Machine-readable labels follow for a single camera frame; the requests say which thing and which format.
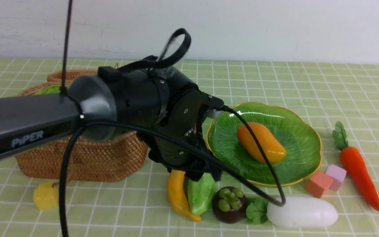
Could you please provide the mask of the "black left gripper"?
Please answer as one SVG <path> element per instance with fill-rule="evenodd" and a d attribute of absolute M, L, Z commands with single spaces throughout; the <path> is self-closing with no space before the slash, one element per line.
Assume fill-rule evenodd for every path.
<path fill-rule="evenodd" d="M 202 124 L 206 120 L 203 106 L 204 94 L 204 92 L 189 91 L 173 97 L 167 105 L 166 117 L 151 130 L 213 156 L 203 138 Z M 223 171 L 199 155 L 143 132 L 137 132 L 137 137 L 151 149 L 149 158 L 164 165 L 168 171 L 184 171 L 186 177 L 193 181 L 199 181 L 205 173 L 211 174 L 215 182 L 221 180 Z"/>

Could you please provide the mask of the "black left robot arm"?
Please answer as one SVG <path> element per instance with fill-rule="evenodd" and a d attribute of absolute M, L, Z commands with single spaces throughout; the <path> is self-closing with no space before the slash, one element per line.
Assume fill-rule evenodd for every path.
<path fill-rule="evenodd" d="M 137 131 L 149 158 L 194 181 L 220 181 L 201 124 L 223 101 L 201 92 L 173 66 L 126 74 L 102 66 L 75 79 L 67 93 L 0 98 L 0 160 L 75 133 L 105 142 Z"/>

